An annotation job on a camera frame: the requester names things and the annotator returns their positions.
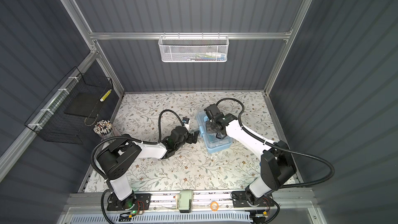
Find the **blue plastic tool box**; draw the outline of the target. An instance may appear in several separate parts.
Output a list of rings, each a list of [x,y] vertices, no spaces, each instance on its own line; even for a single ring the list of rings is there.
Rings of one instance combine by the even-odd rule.
[[[204,111],[199,111],[196,116],[200,137],[204,140],[205,147],[209,153],[216,153],[225,149],[228,149],[233,144],[233,139],[229,136],[224,139],[216,138],[215,134],[210,134],[207,131],[206,121],[208,121],[208,117]]]

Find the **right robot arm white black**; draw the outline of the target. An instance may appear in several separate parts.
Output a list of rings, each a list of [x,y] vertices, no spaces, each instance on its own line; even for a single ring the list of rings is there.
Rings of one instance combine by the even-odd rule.
[[[262,137],[244,126],[238,117],[225,115],[217,104],[208,106],[204,112],[208,117],[206,127],[216,138],[233,138],[260,160],[260,175],[245,189],[250,204],[280,189],[296,173],[292,154],[283,151],[289,148],[285,142]]]

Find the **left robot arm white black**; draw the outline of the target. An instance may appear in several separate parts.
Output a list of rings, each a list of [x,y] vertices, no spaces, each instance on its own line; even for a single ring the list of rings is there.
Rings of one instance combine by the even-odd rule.
[[[133,190],[127,179],[127,171],[137,159],[168,159],[184,144],[195,144],[199,131],[188,132],[183,126],[177,126],[169,136],[160,143],[144,142],[128,134],[112,137],[112,141],[100,152],[94,151],[91,156],[93,165],[99,165],[99,172],[106,180],[111,193],[119,201],[133,197]]]

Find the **cup of pencils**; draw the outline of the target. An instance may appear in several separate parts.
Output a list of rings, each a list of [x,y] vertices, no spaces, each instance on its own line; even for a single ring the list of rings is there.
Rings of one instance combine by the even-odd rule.
[[[105,139],[113,133],[114,126],[109,120],[100,120],[94,125],[93,131],[102,139]]]

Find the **yellow highlighter in basket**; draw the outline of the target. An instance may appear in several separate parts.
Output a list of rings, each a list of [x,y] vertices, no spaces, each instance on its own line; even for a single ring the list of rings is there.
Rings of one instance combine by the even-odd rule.
[[[109,89],[108,91],[106,91],[104,93],[104,95],[100,98],[100,101],[104,102],[111,93],[112,93],[112,89]]]

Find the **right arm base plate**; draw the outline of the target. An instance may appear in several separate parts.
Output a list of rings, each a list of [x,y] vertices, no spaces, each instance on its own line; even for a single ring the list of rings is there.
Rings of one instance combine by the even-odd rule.
[[[252,193],[246,191],[232,191],[230,194],[235,208],[243,207],[273,207],[275,204],[265,196],[256,198]]]

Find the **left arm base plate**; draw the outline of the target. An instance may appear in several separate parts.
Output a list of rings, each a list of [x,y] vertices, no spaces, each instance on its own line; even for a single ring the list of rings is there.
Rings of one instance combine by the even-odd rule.
[[[119,200],[115,193],[107,199],[107,211],[145,211],[149,209],[151,194],[131,194]]]

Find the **white mesh wall basket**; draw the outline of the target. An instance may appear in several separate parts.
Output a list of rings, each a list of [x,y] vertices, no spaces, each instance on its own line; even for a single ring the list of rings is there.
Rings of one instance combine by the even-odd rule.
[[[170,39],[160,37],[161,60],[166,63],[224,63],[228,60],[229,39]]]

